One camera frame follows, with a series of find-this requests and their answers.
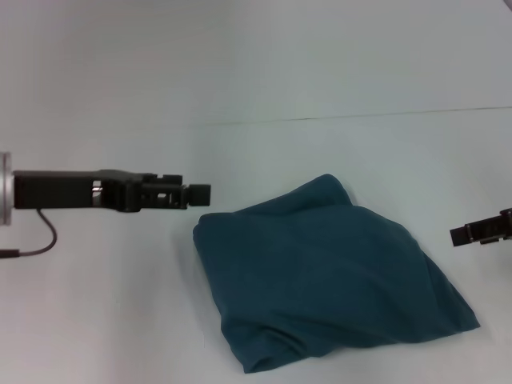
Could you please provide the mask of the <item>teal blue shirt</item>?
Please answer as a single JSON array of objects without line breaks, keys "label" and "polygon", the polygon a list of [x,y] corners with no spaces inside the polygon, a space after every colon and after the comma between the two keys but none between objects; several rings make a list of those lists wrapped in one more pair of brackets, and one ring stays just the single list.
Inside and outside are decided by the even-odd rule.
[{"label": "teal blue shirt", "polygon": [[222,334],[248,374],[479,328],[410,232],[353,204],[329,174],[243,210],[203,215],[193,240]]}]

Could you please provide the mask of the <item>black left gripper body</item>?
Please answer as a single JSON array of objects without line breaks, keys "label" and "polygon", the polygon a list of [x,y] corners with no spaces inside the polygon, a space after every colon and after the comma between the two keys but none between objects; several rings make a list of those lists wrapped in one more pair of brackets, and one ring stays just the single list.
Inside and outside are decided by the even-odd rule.
[{"label": "black left gripper body", "polygon": [[[40,171],[16,170],[14,208],[81,209],[105,208],[138,212],[144,174],[121,170]],[[102,182],[102,195],[92,198],[93,181]]]}]

